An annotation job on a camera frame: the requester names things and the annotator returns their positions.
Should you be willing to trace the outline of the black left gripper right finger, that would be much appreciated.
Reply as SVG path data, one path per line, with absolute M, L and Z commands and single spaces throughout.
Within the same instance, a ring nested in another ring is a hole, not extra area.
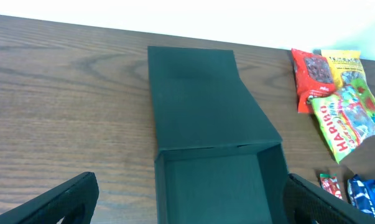
M 292 224 L 375 224 L 375 218 L 314 185 L 297 174 L 289 174 L 283 204 Z

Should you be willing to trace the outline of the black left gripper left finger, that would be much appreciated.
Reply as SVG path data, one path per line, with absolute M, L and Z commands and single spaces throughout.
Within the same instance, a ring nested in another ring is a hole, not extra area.
M 0 215 L 0 224 L 90 224 L 99 189 L 93 172 L 83 172 Z

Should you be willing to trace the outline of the green Haribo candy bag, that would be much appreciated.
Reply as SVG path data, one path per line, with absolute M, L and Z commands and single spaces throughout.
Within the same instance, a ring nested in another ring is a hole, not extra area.
M 375 97 L 363 79 L 354 79 L 330 96 L 314 98 L 311 104 L 337 163 L 375 136 Z

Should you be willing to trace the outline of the black box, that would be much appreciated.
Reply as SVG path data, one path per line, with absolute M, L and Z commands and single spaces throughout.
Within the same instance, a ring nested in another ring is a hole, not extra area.
M 282 139 L 230 50 L 147 49 L 159 223 L 286 223 Z

